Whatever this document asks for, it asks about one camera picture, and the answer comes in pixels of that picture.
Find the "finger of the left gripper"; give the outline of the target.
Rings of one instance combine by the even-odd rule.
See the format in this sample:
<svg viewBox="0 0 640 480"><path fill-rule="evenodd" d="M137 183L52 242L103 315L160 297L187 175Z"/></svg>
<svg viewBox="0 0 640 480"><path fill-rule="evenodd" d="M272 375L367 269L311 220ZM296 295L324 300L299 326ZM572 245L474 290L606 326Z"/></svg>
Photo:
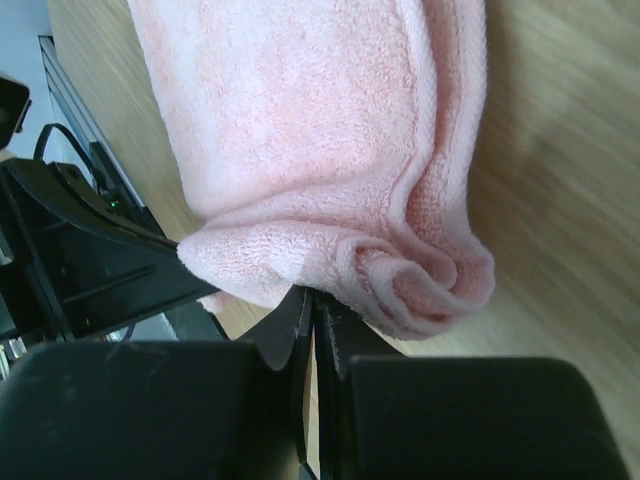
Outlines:
<svg viewBox="0 0 640 480"><path fill-rule="evenodd" d="M1 338L95 338L215 292L71 164L1 164Z"/></svg>

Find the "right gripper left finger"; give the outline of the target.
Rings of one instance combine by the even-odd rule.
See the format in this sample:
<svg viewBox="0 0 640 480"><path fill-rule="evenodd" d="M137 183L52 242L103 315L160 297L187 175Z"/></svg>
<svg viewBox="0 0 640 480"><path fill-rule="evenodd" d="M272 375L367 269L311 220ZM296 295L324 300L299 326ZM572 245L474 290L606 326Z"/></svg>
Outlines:
<svg viewBox="0 0 640 480"><path fill-rule="evenodd" d="M242 436L242 470L297 470L306 462L313 295L294 286L240 337L257 350Z"/></svg>

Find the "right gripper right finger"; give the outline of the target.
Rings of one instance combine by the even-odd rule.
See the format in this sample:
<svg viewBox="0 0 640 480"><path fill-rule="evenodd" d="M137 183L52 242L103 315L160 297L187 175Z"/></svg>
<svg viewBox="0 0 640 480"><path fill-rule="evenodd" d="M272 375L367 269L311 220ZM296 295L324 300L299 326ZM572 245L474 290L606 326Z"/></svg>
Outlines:
<svg viewBox="0 0 640 480"><path fill-rule="evenodd" d="M350 362L358 356L398 356L346 305L324 292L314 294L312 322L318 378L319 462L322 479L351 479L356 457Z"/></svg>

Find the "light pink towel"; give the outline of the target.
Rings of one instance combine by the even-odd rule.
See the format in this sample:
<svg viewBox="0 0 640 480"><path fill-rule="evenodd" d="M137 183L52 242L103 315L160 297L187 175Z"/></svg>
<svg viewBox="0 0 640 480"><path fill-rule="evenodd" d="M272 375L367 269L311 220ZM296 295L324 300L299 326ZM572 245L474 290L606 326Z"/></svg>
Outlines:
<svg viewBox="0 0 640 480"><path fill-rule="evenodd" d="M178 255L273 308L325 291L401 340L483 308L467 182L487 90L482 1L133 1L200 228Z"/></svg>

